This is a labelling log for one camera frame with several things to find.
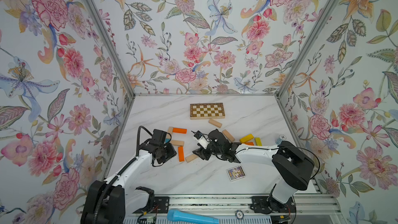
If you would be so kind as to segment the yellow block upper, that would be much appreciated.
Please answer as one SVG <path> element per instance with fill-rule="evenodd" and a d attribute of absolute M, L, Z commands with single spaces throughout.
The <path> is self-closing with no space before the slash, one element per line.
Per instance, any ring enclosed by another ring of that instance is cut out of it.
<path fill-rule="evenodd" d="M 239 141 L 241 143 L 246 143 L 246 142 L 249 142 L 249 141 L 251 141 L 253 139 L 254 139 L 254 136 L 252 134 L 248 134 L 248 135 L 244 136 L 243 138 L 241 138 Z"/>

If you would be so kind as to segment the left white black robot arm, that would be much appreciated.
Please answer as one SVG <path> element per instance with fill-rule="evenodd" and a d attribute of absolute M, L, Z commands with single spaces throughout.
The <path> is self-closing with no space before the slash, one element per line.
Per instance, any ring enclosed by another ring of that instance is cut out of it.
<path fill-rule="evenodd" d="M 144 216 L 157 206 L 154 190 L 137 186 L 141 172 L 164 165 L 177 155 L 170 132 L 155 129 L 149 139 L 136 142 L 136 153 L 113 176 L 91 184 L 80 219 L 82 224 L 122 224 L 126 216 Z"/>

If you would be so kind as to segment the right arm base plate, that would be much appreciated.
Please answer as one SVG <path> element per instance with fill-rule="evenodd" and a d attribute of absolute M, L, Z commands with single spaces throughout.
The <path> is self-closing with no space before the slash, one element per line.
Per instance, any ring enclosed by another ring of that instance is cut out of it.
<path fill-rule="evenodd" d="M 280 203 L 270 196 L 253 196 L 251 197 L 251 201 L 250 209 L 255 213 L 268 215 L 272 213 L 289 214 L 296 212 L 296 205 L 293 197 L 290 197 L 287 203 Z"/>

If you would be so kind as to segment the small blue white cup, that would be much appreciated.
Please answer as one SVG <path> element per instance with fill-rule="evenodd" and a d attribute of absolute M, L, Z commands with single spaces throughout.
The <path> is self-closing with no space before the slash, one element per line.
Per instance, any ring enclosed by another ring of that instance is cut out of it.
<path fill-rule="evenodd" d="M 285 135 L 283 135 L 283 134 L 281 134 L 279 137 L 278 137 L 278 142 L 279 143 L 281 143 L 282 141 L 286 141 L 287 140 L 287 138 L 286 138 L 286 136 Z"/>

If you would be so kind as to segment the blue microphone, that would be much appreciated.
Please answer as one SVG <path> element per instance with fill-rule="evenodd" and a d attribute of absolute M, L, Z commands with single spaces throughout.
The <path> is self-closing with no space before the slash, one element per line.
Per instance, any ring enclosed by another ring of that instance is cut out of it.
<path fill-rule="evenodd" d="M 169 210 L 167 214 L 167 219 L 170 222 L 187 222 L 192 224 L 219 224 L 219 219 L 201 216 L 196 214 L 189 214 L 185 212 L 181 212 L 179 210 Z"/>

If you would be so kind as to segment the aluminium front rail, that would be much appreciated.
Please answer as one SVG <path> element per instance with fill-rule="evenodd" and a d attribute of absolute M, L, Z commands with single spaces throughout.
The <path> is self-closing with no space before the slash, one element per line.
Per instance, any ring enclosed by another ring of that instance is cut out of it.
<path fill-rule="evenodd" d="M 260 214 L 250 209 L 253 196 L 268 195 L 156 195 L 170 197 L 169 210 L 182 212 L 226 216 L 241 210 L 245 215 Z M 325 194 L 298 194 L 293 196 L 298 215 L 339 215 L 341 209 L 335 198 Z"/>

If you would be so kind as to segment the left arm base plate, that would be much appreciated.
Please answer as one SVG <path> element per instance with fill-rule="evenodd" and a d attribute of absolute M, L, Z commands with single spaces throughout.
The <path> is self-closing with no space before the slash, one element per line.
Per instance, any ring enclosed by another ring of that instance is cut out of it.
<path fill-rule="evenodd" d="M 154 197 L 149 200 L 149 204 L 137 209 L 133 214 L 167 214 L 169 212 L 170 197 Z"/>

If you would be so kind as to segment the wooden chessboard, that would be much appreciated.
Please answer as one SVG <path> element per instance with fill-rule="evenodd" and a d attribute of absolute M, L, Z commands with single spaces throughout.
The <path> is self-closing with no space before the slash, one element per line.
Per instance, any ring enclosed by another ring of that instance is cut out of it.
<path fill-rule="evenodd" d="M 190 119 L 224 119 L 223 103 L 199 103 L 190 105 Z"/>

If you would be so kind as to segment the playing card box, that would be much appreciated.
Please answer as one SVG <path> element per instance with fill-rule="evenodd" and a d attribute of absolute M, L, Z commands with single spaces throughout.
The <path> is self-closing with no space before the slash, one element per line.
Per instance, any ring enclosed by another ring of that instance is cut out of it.
<path fill-rule="evenodd" d="M 227 174 L 230 181 L 236 181 L 246 177 L 246 173 L 242 166 L 227 169 Z"/>

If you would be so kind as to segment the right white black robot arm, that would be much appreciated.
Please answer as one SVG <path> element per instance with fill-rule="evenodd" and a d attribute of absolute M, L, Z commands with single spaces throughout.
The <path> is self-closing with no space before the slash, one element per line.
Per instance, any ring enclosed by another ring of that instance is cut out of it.
<path fill-rule="evenodd" d="M 272 166 L 280 174 L 279 181 L 272 187 L 268 197 L 252 197 L 251 210 L 256 213 L 295 212 L 293 196 L 306 191 L 313 179 L 314 161 L 302 149 L 288 141 L 276 146 L 250 146 L 231 143 L 219 130 L 209 134 L 193 133 L 199 148 L 193 153 L 208 161 L 211 156 L 229 163 L 256 163 Z"/>

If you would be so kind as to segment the orange block front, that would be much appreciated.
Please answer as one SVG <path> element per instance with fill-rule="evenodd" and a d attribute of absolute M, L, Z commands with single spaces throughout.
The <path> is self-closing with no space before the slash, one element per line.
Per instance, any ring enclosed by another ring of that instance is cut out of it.
<path fill-rule="evenodd" d="M 178 147 L 178 159 L 179 159 L 179 162 L 185 161 L 183 146 Z"/>

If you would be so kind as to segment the yellow-green block right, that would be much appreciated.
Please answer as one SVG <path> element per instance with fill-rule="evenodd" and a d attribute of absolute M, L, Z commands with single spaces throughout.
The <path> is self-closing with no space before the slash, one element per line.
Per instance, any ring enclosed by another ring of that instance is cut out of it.
<path fill-rule="evenodd" d="M 255 146 L 262 146 L 262 142 L 260 138 L 255 138 Z"/>

